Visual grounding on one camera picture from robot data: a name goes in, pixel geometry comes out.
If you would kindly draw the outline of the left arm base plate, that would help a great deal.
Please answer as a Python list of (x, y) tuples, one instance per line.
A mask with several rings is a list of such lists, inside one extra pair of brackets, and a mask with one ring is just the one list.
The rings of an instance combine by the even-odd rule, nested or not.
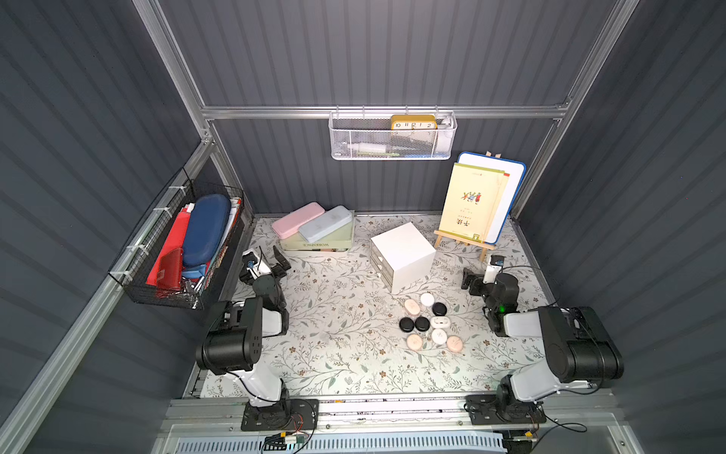
[(253, 431), (313, 431), (318, 425), (320, 402), (318, 399), (284, 399), (268, 407), (248, 405), (242, 417), (240, 430)]

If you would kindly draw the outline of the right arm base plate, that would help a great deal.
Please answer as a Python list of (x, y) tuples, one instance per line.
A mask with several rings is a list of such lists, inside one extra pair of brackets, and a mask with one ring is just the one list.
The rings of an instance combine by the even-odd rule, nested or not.
[(531, 402), (505, 401), (496, 395), (468, 395), (465, 398), (465, 412), (474, 426), (491, 425), (533, 425), (546, 423), (543, 410)]

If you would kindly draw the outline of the white drawer cabinet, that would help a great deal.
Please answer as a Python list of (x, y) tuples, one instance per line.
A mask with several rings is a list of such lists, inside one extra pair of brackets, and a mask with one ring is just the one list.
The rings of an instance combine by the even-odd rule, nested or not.
[(430, 274), (436, 250), (412, 222), (373, 236), (371, 242), (374, 268), (392, 293)]

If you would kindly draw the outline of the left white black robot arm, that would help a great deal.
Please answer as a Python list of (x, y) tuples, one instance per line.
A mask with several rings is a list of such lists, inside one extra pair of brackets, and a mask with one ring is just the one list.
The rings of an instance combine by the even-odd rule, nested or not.
[(280, 281), (291, 264), (278, 247), (270, 265), (261, 251), (243, 255), (242, 283), (253, 290), (243, 301), (228, 301), (219, 320), (196, 350), (196, 364), (215, 376), (239, 381), (253, 408), (281, 412), (289, 399), (285, 383), (262, 363), (263, 340), (289, 331), (289, 310)]

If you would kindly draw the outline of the white earphone case top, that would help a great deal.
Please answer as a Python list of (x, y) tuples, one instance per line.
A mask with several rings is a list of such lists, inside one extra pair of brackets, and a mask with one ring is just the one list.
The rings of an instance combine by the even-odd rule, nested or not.
[(436, 298), (433, 294), (425, 292), (420, 296), (419, 301), (422, 306), (425, 306), (426, 308), (432, 308), (433, 305), (436, 303)]

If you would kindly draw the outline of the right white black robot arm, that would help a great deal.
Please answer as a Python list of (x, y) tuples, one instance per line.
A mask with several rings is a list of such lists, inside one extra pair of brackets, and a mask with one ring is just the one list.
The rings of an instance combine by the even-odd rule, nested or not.
[(544, 346), (544, 359), (502, 378), (496, 397), (485, 402), (499, 414), (508, 417), (511, 412), (535, 410), (539, 402), (559, 392), (591, 395), (623, 376), (624, 359), (593, 308), (550, 304), (520, 312), (519, 281), (502, 269), (477, 274), (466, 268), (461, 287), (483, 298), (483, 313), (493, 334), (537, 338)]

